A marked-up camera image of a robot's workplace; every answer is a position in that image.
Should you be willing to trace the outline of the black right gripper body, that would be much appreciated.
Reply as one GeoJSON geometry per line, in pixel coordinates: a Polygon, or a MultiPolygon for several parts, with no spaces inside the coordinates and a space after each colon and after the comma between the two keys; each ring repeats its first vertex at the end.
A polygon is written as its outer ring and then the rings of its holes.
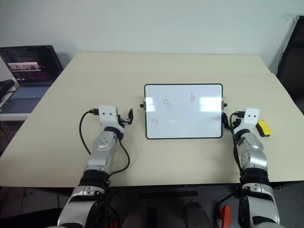
{"type": "Polygon", "coordinates": [[[241,124],[241,120],[242,120],[241,118],[231,119],[230,121],[231,129],[234,130],[235,128],[237,128],[241,124]]]}

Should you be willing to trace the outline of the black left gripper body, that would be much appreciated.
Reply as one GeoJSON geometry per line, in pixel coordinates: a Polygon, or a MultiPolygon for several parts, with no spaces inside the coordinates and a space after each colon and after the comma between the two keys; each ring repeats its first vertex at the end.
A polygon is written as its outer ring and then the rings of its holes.
{"type": "Polygon", "coordinates": [[[119,114],[117,115],[118,123],[120,126],[125,126],[129,123],[129,119],[123,119],[119,114]]]}

